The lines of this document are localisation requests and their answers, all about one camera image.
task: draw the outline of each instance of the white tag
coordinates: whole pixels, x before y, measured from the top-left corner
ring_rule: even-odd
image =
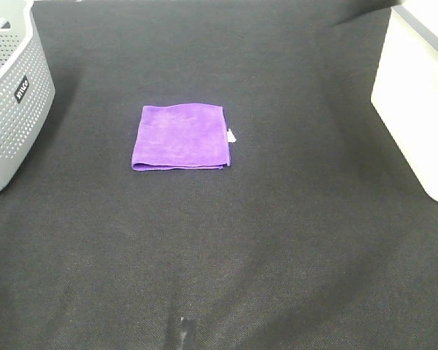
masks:
[[[227,130],[227,142],[233,144],[236,141],[237,141],[237,139],[235,139],[235,136],[232,133],[232,130],[228,129]]]

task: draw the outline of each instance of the black fabric surface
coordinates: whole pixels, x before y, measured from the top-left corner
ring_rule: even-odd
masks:
[[[192,349],[438,349],[438,203],[369,101],[389,11],[333,3],[34,6],[57,93],[0,193],[0,349],[177,349],[180,317]],[[142,106],[188,102],[232,167],[132,171]]]

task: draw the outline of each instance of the perforated basket wall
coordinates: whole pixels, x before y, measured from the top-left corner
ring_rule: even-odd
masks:
[[[0,190],[12,178],[34,143],[55,94],[32,16],[31,22],[32,38],[0,79]],[[0,33],[0,68],[22,39],[12,32]]]

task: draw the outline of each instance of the folded towel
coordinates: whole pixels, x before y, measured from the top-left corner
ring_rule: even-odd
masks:
[[[134,170],[222,169],[230,164],[222,107],[143,107],[131,159]]]

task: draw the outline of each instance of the white plastic bin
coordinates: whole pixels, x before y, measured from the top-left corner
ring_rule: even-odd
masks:
[[[437,19],[435,32],[408,11],[409,2],[393,9],[372,103],[423,189],[438,201],[438,6],[416,4]]]
[[[33,1],[0,0],[0,190],[31,148],[55,95],[31,14]]]

